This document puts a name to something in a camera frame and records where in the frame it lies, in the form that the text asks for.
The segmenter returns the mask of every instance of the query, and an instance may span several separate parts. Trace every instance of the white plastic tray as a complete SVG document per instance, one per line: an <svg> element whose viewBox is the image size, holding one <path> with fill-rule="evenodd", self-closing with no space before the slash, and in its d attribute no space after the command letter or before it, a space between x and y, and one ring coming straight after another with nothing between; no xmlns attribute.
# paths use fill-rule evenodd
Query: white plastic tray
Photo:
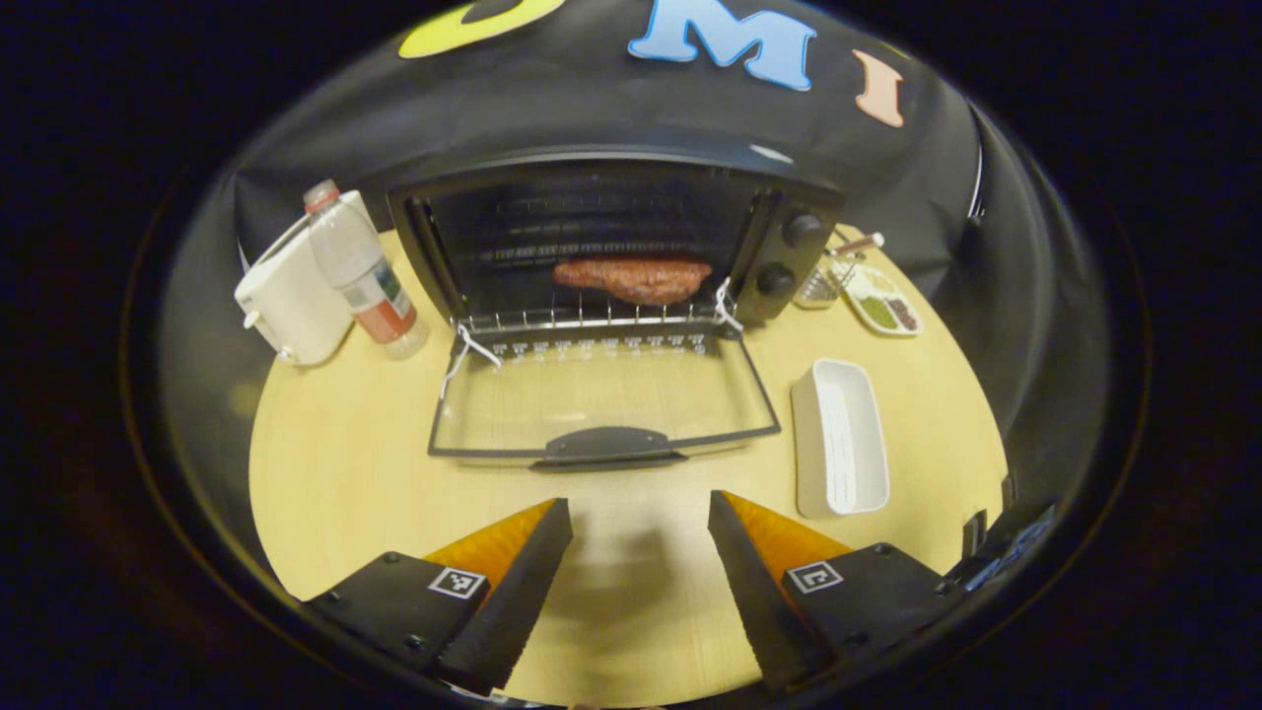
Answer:
<svg viewBox="0 0 1262 710"><path fill-rule="evenodd" d="M808 518L877 511L890 472L876 395L853 363L817 361L793 387L798 511Z"/></svg>

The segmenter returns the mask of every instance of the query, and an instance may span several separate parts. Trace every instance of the bottle label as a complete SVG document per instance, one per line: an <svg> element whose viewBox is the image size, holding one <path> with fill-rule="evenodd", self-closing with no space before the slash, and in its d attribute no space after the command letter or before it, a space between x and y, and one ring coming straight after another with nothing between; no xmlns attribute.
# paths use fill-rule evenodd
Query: bottle label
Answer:
<svg viewBox="0 0 1262 710"><path fill-rule="evenodd" d="M342 286L351 313L372 339L390 342L411 329L416 308L385 259L360 280Z"/></svg>

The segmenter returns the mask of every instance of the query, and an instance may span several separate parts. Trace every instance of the plastic water bottle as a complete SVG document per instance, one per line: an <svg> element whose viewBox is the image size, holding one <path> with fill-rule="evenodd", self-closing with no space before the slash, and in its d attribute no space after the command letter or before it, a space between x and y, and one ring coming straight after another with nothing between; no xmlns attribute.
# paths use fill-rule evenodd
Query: plastic water bottle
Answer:
<svg viewBox="0 0 1262 710"><path fill-rule="evenodd" d="M303 195L316 264L372 339L391 358L404 359L425 343L429 330L386 262L377 230L339 194L337 184L327 179Z"/></svg>

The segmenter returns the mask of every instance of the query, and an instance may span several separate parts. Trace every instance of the spice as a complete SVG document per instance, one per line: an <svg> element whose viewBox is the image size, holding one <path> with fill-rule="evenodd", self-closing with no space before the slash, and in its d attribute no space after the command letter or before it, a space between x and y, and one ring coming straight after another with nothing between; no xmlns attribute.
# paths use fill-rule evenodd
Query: spice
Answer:
<svg viewBox="0 0 1262 710"><path fill-rule="evenodd" d="M899 289L895 288L895 285L892 282L890 282L890 279L887 279L883 275L881 275L880 271L877 271L875 269L868 269L867 270L867 276L868 276L868 281L872 282L872 288L875 288L877 290L883 290L886 293L899 293Z"/></svg>
<svg viewBox="0 0 1262 710"><path fill-rule="evenodd" d="M902 327L907 329L916 329L916 318L911 314L907 304L904 303L901 298L891 298L887 303L890 303L890 309L893 310L893 314L899 317L899 322L902 323Z"/></svg>
<svg viewBox="0 0 1262 710"><path fill-rule="evenodd" d="M893 322L890 309L885 306L885 301L880 298L861 298L859 306L863 308L876 324L888 329L899 327L899 323Z"/></svg>

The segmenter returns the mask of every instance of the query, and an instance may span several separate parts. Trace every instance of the oven door handle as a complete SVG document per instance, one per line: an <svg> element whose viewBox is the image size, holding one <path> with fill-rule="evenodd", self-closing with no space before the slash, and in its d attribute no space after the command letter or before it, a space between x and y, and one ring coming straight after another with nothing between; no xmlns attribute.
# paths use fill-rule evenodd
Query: oven door handle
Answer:
<svg viewBox="0 0 1262 710"><path fill-rule="evenodd" d="M636 428L593 428L548 443L546 454L531 472L607 472L646 469L687 462L666 435Z"/></svg>

